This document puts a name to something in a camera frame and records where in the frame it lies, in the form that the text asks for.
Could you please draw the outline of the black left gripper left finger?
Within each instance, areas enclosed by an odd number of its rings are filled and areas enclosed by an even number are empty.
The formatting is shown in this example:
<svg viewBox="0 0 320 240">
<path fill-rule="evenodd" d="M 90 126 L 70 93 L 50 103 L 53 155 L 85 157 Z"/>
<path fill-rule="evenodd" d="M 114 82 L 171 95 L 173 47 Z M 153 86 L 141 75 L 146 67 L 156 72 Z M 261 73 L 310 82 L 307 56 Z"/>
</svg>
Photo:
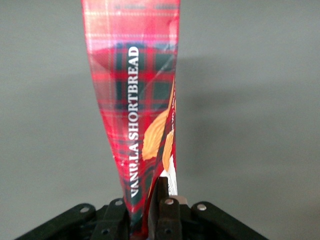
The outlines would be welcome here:
<svg viewBox="0 0 320 240">
<path fill-rule="evenodd" d="M 129 215 L 122 198 L 112 200 L 103 217 L 98 220 L 91 235 L 92 240 L 128 240 Z"/>
</svg>

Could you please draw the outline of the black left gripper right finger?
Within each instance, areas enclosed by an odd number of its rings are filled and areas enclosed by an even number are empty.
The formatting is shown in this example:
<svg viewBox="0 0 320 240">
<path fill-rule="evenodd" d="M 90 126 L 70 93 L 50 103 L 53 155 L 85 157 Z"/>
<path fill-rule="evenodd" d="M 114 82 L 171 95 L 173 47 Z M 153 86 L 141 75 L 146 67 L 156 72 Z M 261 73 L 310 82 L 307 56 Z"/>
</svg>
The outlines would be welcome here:
<svg viewBox="0 0 320 240">
<path fill-rule="evenodd" d="M 187 203 L 184 196 L 169 195 L 168 178 L 158 177 L 148 211 L 148 238 L 150 240 L 182 240 L 180 205 Z"/>
</svg>

